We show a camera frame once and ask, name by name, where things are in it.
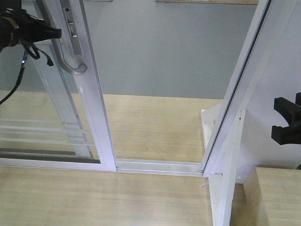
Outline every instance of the wire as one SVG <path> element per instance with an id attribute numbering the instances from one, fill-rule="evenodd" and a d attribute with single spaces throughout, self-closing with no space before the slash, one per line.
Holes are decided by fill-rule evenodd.
<path id="1" fill-rule="evenodd" d="M 24 55 L 23 55 L 23 59 L 22 59 L 22 62 L 21 62 L 21 68 L 20 68 L 20 72 L 19 72 L 19 75 L 18 75 L 18 78 L 17 78 L 17 81 L 16 81 L 16 84 L 15 86 L 13 87 L 13 89 L 2 99 L 0 100 L 0 105 L 3 104 L 5 101 L 7 101 L 7 99 L 9 99 L 11 97 L 11 95 L 13 95 L 13 93 L 17 90 L 17 88 L 20 86 L 21 84 L 21 81 L 22 81 L 22 78 L 23 78 L 23 73 L 24 73 L 24 70 L 25 70 L 25 63 L 27 61 L 27 51 L 25 50 L 24 51 Z"/>
<path id="2" fill-rule="evenodd" d="M 44 54 L 47 58 L 47 65 L 49 66 L 53 66 L 53 62 L 50 58 L 50 56 L 44 52 L 43 50 L 39 49 L 36 45 L 34 45 L 33 43 L 24 40 L 23 38 L 19 38 L 21 44 L 23 45 L 25 51 L 35 60 L 38 60 L 41 58 L 39 51 Z"/>

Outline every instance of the light wood surface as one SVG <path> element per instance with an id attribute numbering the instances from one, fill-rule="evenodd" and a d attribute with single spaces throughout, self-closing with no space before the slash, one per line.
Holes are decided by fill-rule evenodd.
<path id="1" fill-rule="evenodd" d="M 104 95 L 117 158 L 198 161 L 201 110 L 221 100 Z"/>
<path id="2" fill-rule="evenodd" d="M 204 178 L 0 167 L 1 226 L 210 226 Z"/>
<path id="3" fill-rule="evenodd" d="M 220 4 L 252 4 L 257 5 L 259 0 L 155 0 L 158 2 L 188 2 L 188 3 L 220 3 Z"/>
<path id="4" fill-rule="evenodd" d="M 256 168 L 244 188 L 251 225 L 301 225 L 300 170 Z"/>
<path id="5" fill-rule="evenodd" d="M 79 94 L 72 96 L 84 128 L 88 129 L 81 97 Z M 118 158 L 168 161 L 201 161 L 204 152 L 201 109 L 208 109 L 221 102 L 214 99 L 124 95 L 104 95 L 104 98 Z M 59 120 L 49 95 L 43 92 L 17 91 L 1 108 L 0 118 Z M 41 138 L 25 135 L 17 137 Z M 93 141 L 91 136 L 88 136 L 88 139 L 90 142 Z M 2 142 L 1 145 L 21 149 L 73 150 L 72 146 L 67 145 L 12 142 Z"/>

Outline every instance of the door handle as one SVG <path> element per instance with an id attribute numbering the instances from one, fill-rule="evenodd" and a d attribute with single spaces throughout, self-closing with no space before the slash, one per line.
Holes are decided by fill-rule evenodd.
<path id="1" fill-rule="evenodd" d="M 43 16 L 43 19 L 49 23 L 52 27 L 55 27 L 55 23 L 53 21 L 53 18 L 49 12 L 49 9 L 47 8 L 47 5 L 45 4 L 44 0 L 36 0 L 36 3 L 41 11 L 41 14 Z M 58 64 L 60 67 L 65 70 L 66 72 L 72 74 L 72 75 L 82 75 L 85 73 L 88 69 L 87 65 L 84 63 L 80 63 L 77 68 L 71 67 L 65 60 L 63 55 L 63 48 L 61 45 L 60 40 L 58 39 L 52 39 L 52 45 L 54 47 L 55 55 L 57 57 Z"/>

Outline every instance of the black clamp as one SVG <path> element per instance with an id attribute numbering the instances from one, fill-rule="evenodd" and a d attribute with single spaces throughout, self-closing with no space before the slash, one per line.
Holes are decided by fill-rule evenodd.
<path id="1" fill-rule="evenodd" d="M 272 139 L 280 145 L 301 145 L 301 93 L 296 94 L 295 103 L 275 98 L 274 109 L 287 121 L 288 127 L 272 126 Z"/>

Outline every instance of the glass door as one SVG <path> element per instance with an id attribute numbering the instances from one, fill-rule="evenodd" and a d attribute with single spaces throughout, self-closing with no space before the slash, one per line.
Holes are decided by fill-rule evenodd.
<path id="1" fill-rule="evenodd" d="M 115 171 L 103 95 L 81 0 L 23 1 L 27 13 L 62 30 L 35 45 L 18 90 L 0 105 L 0 164 Z M 0 54 L 0 99 L 15 85 L 21 45 Z"/>

